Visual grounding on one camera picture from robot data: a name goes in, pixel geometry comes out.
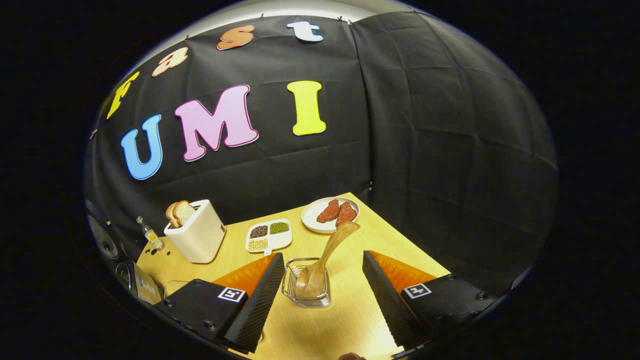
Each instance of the meat slice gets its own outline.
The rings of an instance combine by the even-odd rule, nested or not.
[[[340,213],[338,213],[338,220],[335,222],[335,226],[338,227],[345,221],[353,221],[358,213],[351,207],[351,204],[344,202],[340,205]]]
[[[338,199],[331,200],[329,202],[329,206],[327,206],[326,209],[324,209],[323,212],[318,215],[318,218],[316,220],[321,223],[335,220],[338,217],[339,212],[340,207],[338,206]]]

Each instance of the orange letter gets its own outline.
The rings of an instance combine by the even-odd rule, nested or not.
[[[255,30],[253,25],[247,25],[227,31],[220,37],[222,41],[218,43],[218,50],[245,45],[253,39],[253,34],[250,33],[253,30]]]
[[[133,74],[133,76],[127,79],[127,81],[125,81],[124,84],[120,85],[118,90],[116,90],[116,95],[113,98],[113,102],[111,103],[111,109],[109,109],[109,113],[107,114],[107,119],[110,118],[113,115],[113,113],[118,109],[118,106],[120,106],[120,99],[124,96],[124,94],[127,93],[127,90],[129,89],[129,85],[131,85],[131,81],[134,81],[138,77],[139,73],[140,71]]]
[[[162,60],[160,60],[160,62],[158,63],[159,66],[156,67],[156,69],[151,73],[151,76],[156,77],[165,72],[167,69],[180,65],[186,58],[189,57],[187,56],[187,50],[189,50],[188,47],[183,47],[165,56]]]

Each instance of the letter u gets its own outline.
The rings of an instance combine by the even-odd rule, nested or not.
[[[151,157],[146,163],[140,162],[138,157],[138,149],[136,147],[137,129],[129,131],[120,142],[120,146],[124,149],[124,158],[127,162],[129,173],[137,180],[144,180],[153,176],[162,163],[162,145],[160,144],[160,134],[158,132],[159,122],[160,115],[154,115],[142,123],[142,130],[147,132],[149,149],[151,150]]]

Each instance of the blue letter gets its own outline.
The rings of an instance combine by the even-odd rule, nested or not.
[[[146,163],[141,163],[136,148],[136,136],[138,130],[129,131],[120,142],[124,149],[124,158],[129,168],[131,176],[137,180],[148,179],[155,174],[162,163],[162,145],[160,144],[160,134],[158,133],[158,123],[160,115],[154,115],[142,123],[142,130],[147,132],[151,157]]]
[[[309,21],[298,21],[287,24],[288,28],[293,28],[293,33],[300,40],[304,41],[320,41],[324,39],[322,35],[316,35],[311,30],[320,30],[318,25],[311,25]]]

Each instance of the bread slice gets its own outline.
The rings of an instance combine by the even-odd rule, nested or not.
[[[177,219],[178,225],[184,226],[189,218],[196,213],[196,209],[187,200],[178,202],[173,207],[173,217]]]
[[[178,219],[176,219],[173,216],[173,208],[175,208],[175,206],[177,205],[177,202],[174,202],[173,204],[169,205],[169,207],[166,209],[166,211],[164,212],[164,215],[166,216],[166,219],[169,220],[169,223],[171,223],[171,226],[174,229],[177,229],[180,227],[180,225],[178,225]]]

